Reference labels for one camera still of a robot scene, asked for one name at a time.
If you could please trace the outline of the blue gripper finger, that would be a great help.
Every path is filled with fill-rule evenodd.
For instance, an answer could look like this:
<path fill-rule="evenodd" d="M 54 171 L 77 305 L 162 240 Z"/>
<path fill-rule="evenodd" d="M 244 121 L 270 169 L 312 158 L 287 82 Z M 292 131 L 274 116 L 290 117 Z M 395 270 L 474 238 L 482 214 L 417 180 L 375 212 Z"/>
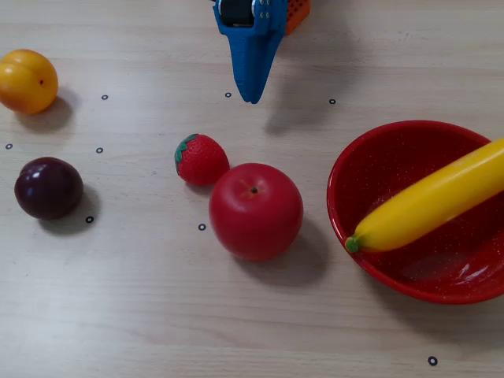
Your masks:
<path fill-rule="evenodd" d="M 252 103 L 257 104 L 261 99 L 265 85 L 269 78 L 273 60 L 284 37 L 283 31 L 271 31 L 258 38 L 256 65 L 254 67 L 254 93 Z"/>
<path fill-rule="evenodd" d="M 255 83 L 255 38 L 231 35 L 228 37 L 236 86 L 245 102 L 257 103 Z"/>

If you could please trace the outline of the blue gripper body black motor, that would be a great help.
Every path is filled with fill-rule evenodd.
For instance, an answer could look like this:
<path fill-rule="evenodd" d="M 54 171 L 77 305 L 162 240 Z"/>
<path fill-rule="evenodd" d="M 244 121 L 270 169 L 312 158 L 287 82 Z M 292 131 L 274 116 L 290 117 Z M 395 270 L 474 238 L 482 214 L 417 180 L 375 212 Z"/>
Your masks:
<path fill-rule="evenodd" d="M 221 34 L 231 38 L 261 38 L 286 32 L 287 1 L 223 0 L 213 7 Z"/>

